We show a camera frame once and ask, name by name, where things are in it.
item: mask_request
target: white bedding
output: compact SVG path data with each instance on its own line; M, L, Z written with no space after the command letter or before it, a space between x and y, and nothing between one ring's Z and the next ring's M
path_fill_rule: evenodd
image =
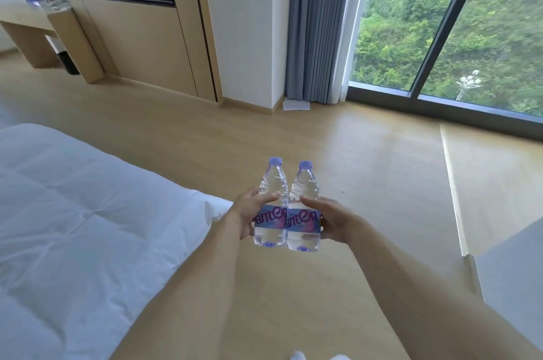
M107 360L230 205L47 127L0 130L2 359Z

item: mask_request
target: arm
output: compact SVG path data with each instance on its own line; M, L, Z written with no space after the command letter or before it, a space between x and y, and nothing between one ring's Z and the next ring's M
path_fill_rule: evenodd
M346 243L412 360L543 359L543 354L477 296L448 283L334 200L319 210L323 238Z
M255 188L242 194L147 304L110 360L218 358L240 239L251 234L260 207L279 194L257 194Z

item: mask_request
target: hand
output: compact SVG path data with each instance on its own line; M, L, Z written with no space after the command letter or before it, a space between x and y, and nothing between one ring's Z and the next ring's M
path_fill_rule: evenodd
M322 232L320 233L322 238L330 238L341 243L347 242L352 226L360 217L338 201L327 197L312 200L300 196L300 200L304 205L322 213Z
M275 201L281 197L281 192L258 194L256 187L251 187L245 193L240 194L225 217L232 218L241 225L240 240L248 235L254 235L255 228L251 221L256 217L260 208L266 203Z

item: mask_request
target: green vegetation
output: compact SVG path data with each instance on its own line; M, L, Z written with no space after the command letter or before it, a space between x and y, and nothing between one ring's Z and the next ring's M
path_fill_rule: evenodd
M449 2L368 0L351 80L410 89ZM543 0L467 0L423 93L543 116Z

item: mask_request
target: gray curtain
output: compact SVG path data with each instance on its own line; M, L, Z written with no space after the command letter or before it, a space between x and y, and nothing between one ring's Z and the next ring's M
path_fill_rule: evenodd
M330 103L346 0L290 0L287 98Z

